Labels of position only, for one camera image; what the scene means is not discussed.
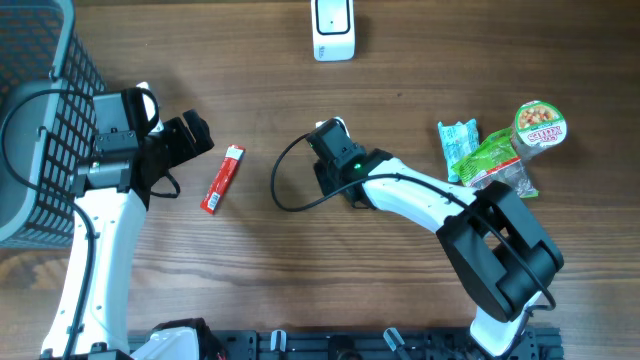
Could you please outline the red snack packet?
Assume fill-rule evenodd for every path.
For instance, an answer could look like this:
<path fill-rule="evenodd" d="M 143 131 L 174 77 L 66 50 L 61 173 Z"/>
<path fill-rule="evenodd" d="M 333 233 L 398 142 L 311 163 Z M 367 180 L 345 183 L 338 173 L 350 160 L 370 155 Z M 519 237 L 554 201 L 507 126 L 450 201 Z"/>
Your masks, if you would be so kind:
<path fill-rule="evenodd" d="M 200 207 L 207 213 L 213 215 L 216 212 L 218 204 L 229 188 L 245 152 L 245 147 L 236 144 L 232 144 L 227 148 L 221 166 L 206 196 L 200 203 Z"/>

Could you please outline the pale green wipes packet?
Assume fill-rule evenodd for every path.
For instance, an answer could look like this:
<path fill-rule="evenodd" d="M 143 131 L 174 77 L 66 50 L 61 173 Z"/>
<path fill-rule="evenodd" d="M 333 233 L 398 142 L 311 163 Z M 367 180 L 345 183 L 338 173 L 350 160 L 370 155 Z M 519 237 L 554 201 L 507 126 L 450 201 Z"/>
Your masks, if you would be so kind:
<path fill-rule="evenodd" d="M 454 172 L 453 166 L 479 146 L 476 119 L 472 118 L 466 123 L 458 121 L 453 125 L 439 122 L 437 128 L 447 167 L 447 179 L 449 182 L 458 182 L 459 176 Z"/>

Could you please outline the green snack bag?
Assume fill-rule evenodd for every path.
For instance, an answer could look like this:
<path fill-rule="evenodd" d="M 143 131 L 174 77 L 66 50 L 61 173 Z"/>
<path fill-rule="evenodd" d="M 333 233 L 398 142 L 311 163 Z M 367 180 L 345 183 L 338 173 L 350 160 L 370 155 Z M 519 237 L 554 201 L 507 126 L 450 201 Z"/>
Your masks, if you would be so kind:
<path fill-rule="evenodd" d="M 493 181 L 500 181 L 521 198 L 538 196 L 520 155 L 511 144 L 511 135 L 511 128 L 492 133 L 476 150 L 452 166 L 464 186 L 484 189 Z"/>

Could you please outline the instant noodle cup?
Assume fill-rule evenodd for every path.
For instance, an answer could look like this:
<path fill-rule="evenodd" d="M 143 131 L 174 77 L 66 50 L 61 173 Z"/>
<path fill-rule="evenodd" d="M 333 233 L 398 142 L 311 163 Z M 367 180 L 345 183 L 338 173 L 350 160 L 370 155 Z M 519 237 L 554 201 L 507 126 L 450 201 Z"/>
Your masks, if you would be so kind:
<path fill-rule="evenodd" d="M 566 120 L 553 105 L 534 100 L 522 105 L 511 126 L 511 143 L 524 161 L 562 143 L 568 133 Z"/>

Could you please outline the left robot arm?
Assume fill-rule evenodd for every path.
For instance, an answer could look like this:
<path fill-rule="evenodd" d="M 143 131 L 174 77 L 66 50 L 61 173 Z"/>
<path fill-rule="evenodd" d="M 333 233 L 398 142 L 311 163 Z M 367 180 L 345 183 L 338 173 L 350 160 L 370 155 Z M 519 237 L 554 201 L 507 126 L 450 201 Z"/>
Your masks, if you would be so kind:
<path fill-rule="evenodd" d="M 95 145 L 78 163 L 71 192 L 79 210 L 63 292 L 44 338 L 43 359 L 86 359 L 129 350 L 127 306 L 132 261 L 154 185 L 214 143 L 195 110 L 159 118 L 144 87 L 96 95 Z"/>

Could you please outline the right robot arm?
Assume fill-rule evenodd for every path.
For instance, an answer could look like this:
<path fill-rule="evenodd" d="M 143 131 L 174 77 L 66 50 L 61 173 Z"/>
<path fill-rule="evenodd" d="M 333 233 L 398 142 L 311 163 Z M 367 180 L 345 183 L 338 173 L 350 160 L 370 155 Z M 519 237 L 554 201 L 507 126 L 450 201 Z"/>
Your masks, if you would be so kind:
<path fill-rule="evenodd" d="M 306 140 L 324 196 L 343 194 L 436 235 L 477 305 L 471 338 L 492 357 L 511 352 L 564 265 L 515 190 L 500 181 L 477 190 L 422 174 L 386 151 L 366 151 L 339 118 L 317 124 Z"/>

